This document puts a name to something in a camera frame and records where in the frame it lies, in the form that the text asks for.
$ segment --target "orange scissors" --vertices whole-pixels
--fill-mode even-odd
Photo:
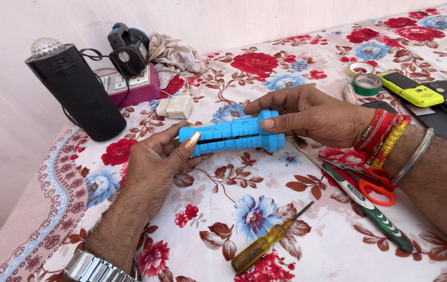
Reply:
[[[391,191],[394,190],[397,187],[397,185],[391,185],[389,183],[389,177],[386,177],[386,172],[383,169],[380,169],[380,170],[376,170],[374,168],[354,169],[354,168],[345,166],[343,164],[335,163],[335,162],[328,160],[321,156],[318,158],[324,162],[327,162],[335,167],[340,168],[345,173],[352,176],[352,178],[354,178],[354,180],[358,184],[359,192],[361,192],[361,194],[363,194],[365,197],[367,197],[370,202],[380,205],[380,206],[385,206],[385,207],[392,206],[396,202],[396,197],[389,190],[391,190]],[[366,181],[365,179],[363,179],[353,173],[350,173],[347,170],[352,170],[359,174],[365,175],[366,177],[377,180],[380,182],[380,186],[370,183],[370,182]],[[372,189],[372,190],[377,191],[378,193],[386,196],[387,198],[389,198],[389,202],[382,202],[382,201],[373,199],[365,191],[365,188]]]

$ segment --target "scissor handle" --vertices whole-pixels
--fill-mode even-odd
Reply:
[[[369,167],[364,170],[364,173],[380,179],[380,184],[387,191],[392,192],[392,191],[394,191],[394,189],[399,187],[399,185],[391,185],[391,183],[389,181],[389,174],[387,174],[387,172],[385,170],[383,170],[383,168],[376,170],[372,167]]]
[[[373,183],[370,183],[370,182],[364,180],[363,178],[359,179],[358,186],[359,186],[358,188],[359,188],[359,191],[361,192],[361,194],[363,194],[370,202],[372,202],[374,204],[384,206],[384,207],[389,207],[389,206],[392,206],[396,202],[396,197],[391,192],[387,191],[385,188],[383,188],[381,186],[377,186]],[[365,188],[372,189],[372,190],[377,191],[378,193],[386,196],[387,198],[389,198],[389,202],[382,202],[382,201],[373,199],[372,197],[370,197],[370,195],[368,195]]]

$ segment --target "silver wristwatch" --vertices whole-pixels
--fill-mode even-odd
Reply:
[[[78,250],[67,267],[65,274],[70,279],[80,282],[135,282],[137,278],[127,275],[111,263],[102,260],[95,255]]]

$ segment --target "speaker grille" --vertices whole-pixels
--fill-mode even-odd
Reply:
[[[92,140],[108,140],[126,126],[88,64],[67,77],[42,83]]]

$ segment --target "yellow screwdriver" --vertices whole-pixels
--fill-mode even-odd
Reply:
[[[248,267],[250,267],[253,263],[260,260],[275,242],[280,241],[286,236],[286,230],[292,226],[293,222],[296,221],[297,218],[301,216],[308,208],[310,208],[312,204],[314,204],[314,201],[310,202],[292,219],[284,221],[281,225],[274,225],[270,229],[269,233],[265,234],[264,237],[258,238],[255,242],[253,242],[253,244],[235,256],[231,261],[234,271],[241,274],[245,272],[246,269],[248,269]]]

